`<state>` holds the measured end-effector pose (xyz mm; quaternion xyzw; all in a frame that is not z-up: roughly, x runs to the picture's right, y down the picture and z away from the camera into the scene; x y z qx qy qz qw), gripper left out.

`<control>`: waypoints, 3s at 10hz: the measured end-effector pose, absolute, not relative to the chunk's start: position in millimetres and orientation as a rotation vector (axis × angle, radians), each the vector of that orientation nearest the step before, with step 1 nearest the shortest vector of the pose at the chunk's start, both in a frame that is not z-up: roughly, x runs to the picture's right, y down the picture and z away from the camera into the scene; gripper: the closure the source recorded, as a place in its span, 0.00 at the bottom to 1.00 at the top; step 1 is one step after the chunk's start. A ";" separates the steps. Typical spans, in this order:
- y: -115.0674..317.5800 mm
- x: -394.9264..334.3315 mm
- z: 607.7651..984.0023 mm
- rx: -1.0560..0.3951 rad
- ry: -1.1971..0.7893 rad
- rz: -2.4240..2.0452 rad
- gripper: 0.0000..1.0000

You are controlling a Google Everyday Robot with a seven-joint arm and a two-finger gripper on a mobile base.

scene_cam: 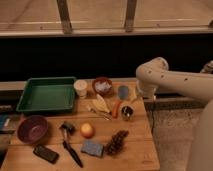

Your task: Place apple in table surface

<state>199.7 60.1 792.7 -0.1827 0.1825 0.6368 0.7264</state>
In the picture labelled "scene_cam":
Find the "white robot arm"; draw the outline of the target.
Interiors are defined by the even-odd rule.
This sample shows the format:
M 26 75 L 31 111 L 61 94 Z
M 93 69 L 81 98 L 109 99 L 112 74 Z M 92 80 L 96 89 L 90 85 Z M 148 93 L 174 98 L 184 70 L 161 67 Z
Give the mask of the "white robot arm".
M 158 87 L 207 103 L 196 126 L 186 171 L 213 171 L 213 74 L 170 71 L 156 57 L 136 69 L 137 89 L 151 98 Z

